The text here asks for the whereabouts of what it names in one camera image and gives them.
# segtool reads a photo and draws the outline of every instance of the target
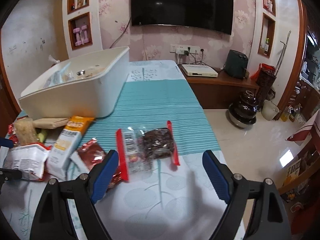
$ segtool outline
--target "wooden tv cabinet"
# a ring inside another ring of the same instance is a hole
[[[254,94],[259,86],[250,78],[230,77],[221,71],[216,78],[187,76],[179,66],[191,89],[203,109],[228,109],[242,91],[250,90]]]

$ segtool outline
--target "glass bottle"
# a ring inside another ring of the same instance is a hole
[[[291,112],[293,111],[292,106],[286,106],[286,108],[284,109],[283,113],[281,114],[280,118],[283,122],[286,122],[289,118],[289,115],[291,114]]]
[[[300,108],[301,108],[300,104],[296,105],[293,108],[293,111],[289,115],[289,119],[290,119],[291,122],[294,122],[294,120],[296,119],[297,115],[300,114]]]

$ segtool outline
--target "red foil wrapper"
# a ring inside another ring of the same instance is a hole
[[[87,143],[84,143],[81,147],[79,147],[77,152],[89,171],[91,171],[96,164],[102,163],[104,158],[107,156],[105,151],[98,144],[96,138],[92,138]],[[112,176],[107,190],[115,187],[121,181],[121,170],[120,167],[118,167],[115,174]]]
[[[106,157],[106,153],[97,143],[96,138],[92,138],[87,143],[84,143],[77,152],[89,171],[92,170],[94,165],[102,163],[104,157]]]
[[[18,138],[17,138],[17,136],[16,136],[15,134],[9,136],[9,140],[12,140],[12,141],[13,141],[13,146],[14,146],[14,147],[19,146],[19,140],[18,140]]]
[[[112,189],[113,187],[115,187],[117,184],[119,184],[122,181],[122,177],[121,177],[121,169],[118,166],[118,168],[116,169],[115,174],[112,176],[112,179],[109,183],[108,189]]]
[[[8,126],[8,134],[9,134],[9,136],[14,134],[14,123],[9,124],[9,126]]]

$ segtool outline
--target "teal striped sheet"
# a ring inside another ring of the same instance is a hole
[[[108,152],[116,149],[119,128],[150,129],[170,120],[179,155],[220,150],[202,107],[186,80],[126,82],[111,115],[92,123],[81,144],[92,137]]]

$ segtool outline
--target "white snack bag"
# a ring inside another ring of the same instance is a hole
[[[43,178],[48,154],[49,148],[39,143],[15,147],[8,150],[3,168],[21,171],[23,179],[39,180]]]

